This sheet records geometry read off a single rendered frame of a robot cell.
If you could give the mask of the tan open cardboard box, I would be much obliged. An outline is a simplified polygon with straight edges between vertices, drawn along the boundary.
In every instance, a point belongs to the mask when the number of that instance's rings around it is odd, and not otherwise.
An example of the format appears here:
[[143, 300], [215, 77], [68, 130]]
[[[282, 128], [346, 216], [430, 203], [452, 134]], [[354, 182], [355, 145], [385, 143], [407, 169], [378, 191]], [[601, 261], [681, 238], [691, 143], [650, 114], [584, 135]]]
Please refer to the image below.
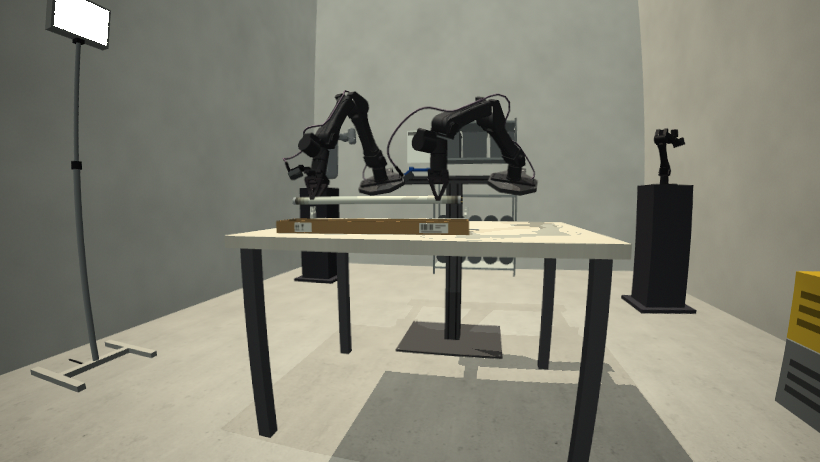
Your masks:
[[469, 222], [468, 219], [288, 219], [276, 221], [276, 232], [469, 235]]

